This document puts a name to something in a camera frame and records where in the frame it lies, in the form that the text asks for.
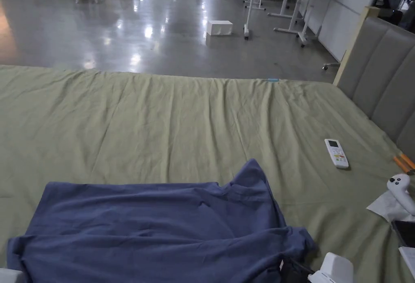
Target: phone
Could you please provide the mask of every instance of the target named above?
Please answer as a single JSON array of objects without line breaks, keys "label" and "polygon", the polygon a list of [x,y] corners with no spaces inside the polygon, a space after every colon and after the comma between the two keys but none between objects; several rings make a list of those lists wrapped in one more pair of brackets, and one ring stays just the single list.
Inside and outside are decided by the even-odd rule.
[{"label": "phone", "polygon": [[415,222],[394,220],[392,228],[398,235],[402,246],[415,248]]}]

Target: blue cloth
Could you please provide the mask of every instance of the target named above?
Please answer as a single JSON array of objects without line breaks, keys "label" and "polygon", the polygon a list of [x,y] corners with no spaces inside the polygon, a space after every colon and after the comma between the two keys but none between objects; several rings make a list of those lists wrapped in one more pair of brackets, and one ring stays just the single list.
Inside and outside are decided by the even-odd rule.
[{"label": "blue cloth", "polygon": [[250,160],[223,187],[49,183],[7,263],[35,283],[276,283],[283,256],[314,248]]}]

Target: white game controller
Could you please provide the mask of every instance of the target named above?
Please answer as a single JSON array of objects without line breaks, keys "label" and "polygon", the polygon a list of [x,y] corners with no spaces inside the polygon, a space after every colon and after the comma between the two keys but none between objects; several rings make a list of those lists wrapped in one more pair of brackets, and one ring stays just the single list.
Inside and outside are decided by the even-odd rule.
[{"label": "white game controller", "polygon": [[408,194],[406,189],[409,187],[411,179],[406,174],[397,174],[387,181],[387,189],[394,195],[401,206],[411,215],[415,216],[415,202]]}]

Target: orange pen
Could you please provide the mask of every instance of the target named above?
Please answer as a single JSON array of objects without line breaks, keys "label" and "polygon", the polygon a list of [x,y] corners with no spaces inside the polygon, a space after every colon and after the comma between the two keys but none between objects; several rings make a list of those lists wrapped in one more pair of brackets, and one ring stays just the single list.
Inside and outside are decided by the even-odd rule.
[{"label": "orange pen", "polygon": [[411,170],[398,159],[398,157],[394,157],[394,161],[405,174],[412,173]]},{"label": "orange pen", "polygon": [[400,155],[400,158],[408,164],[411,169],[415,169],[415,163],[413,163],[406,155],[402,154]]}]

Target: remote control screen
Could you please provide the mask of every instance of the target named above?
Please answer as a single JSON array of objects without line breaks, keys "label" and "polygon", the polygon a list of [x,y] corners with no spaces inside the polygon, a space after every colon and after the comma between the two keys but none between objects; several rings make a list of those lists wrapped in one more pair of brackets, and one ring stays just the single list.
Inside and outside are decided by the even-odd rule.
[{"label": "remote control screen", "polygon": [[339,147],[339,145],[337,144],[337,142],[333,142],[332,140],[329,141],[329,144],[332,147]]}]

